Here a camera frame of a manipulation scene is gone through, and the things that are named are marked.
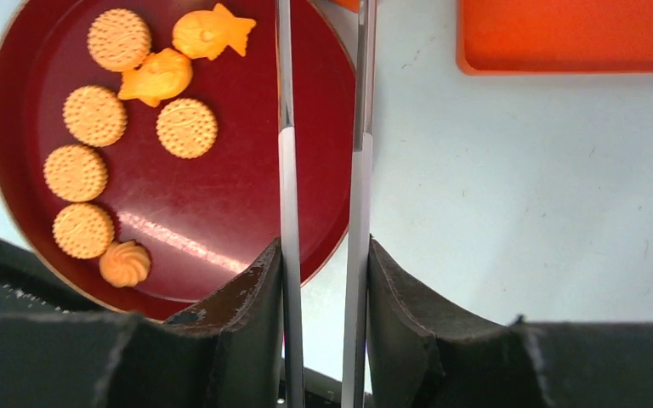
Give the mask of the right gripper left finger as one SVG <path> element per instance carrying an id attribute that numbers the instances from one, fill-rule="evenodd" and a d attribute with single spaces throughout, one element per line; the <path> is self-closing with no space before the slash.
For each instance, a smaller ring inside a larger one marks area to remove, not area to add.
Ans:
<path id="1" fill-rule="evenodd" d="M 281 243 L 156 324 L 111 312 L 1 313 L 0 407 L 273 407 Z"/>

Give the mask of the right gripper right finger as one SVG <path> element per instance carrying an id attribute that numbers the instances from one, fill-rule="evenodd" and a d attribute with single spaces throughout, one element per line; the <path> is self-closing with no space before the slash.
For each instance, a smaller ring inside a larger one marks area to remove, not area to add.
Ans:
<path id="1" fill-rule="evenodd" d="M 653 322 L 502 326 L 371 241 L 367 350 L 377 407 L 653 407 Z"/>

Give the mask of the metal tongs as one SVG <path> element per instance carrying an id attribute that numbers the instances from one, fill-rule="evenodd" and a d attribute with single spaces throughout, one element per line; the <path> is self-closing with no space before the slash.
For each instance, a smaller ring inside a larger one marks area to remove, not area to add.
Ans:
<path id="1" fill-rule="evenodd" d="M 304 406 L 304 355 L 300 291 L 298 183 L 292 81 L 291 4 L 276 4 L 279 75 L 279 190 L 281 255 L 284 269 L 284 321 L 287 404 Z M 359 8 L 355 124 L 349 195 L 349 239 L 344 317 L 341 405 L 365 403 L 365 354 L 368 256 L 370 241 L 373 106 L 377 4 Z"/>

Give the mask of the dark red round plate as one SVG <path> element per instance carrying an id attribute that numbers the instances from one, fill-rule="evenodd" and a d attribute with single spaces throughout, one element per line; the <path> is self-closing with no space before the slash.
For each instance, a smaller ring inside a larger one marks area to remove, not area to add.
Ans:
<path id="1" fill-rule="evenodd" d="M 27 1 L 0 44 L 0 190 L 14 222 L 62 281 L 107 308 L 155 320 L 184 309 L 241 273 L 279 233 L 278 102 L 275 3 L 229 1 L 256 21 L 245 56 L 225 50 L 194 62 L 185 97 L 215 113 L 219 136 L 205 155 L 179 159 L 156 136 L 158 109 L 125 104 L 128 127 L 100 150 L 109 181 L 97 203 L 120 240 L 150 253 L 149 277 L 115 288 L 96 260 L 65 255 L 52 223 L 65 203 L 44 183 L 42 166 L 72 136 L 61 118 L 67 95 L 83 85 L 117 89 L 120 77 L 89 56 L 92 21 L 109 9 L 130 9 L 149 25 L 153 46 L 171 43 L 184 14 L 210 1 Z"/>

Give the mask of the orange box lid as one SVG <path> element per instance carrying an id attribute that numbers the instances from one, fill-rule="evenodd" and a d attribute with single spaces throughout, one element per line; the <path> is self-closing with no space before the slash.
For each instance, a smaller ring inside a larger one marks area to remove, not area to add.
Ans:
<path id="1" fill-rule="evenodd" d="M 460 1 L 468 75 L 653 73 L 653 1 Z"/>

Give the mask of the orange cookie box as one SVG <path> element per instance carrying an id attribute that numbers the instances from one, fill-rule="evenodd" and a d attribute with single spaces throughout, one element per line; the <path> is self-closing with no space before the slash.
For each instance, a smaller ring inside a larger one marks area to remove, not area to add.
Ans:
<path id="1" fill-rule="evenodd" d="M 353 13 L 358 13 L 360 11 L 360 2 L 361 2 L 360 0 L 330 0 L 330 1 Z"/>

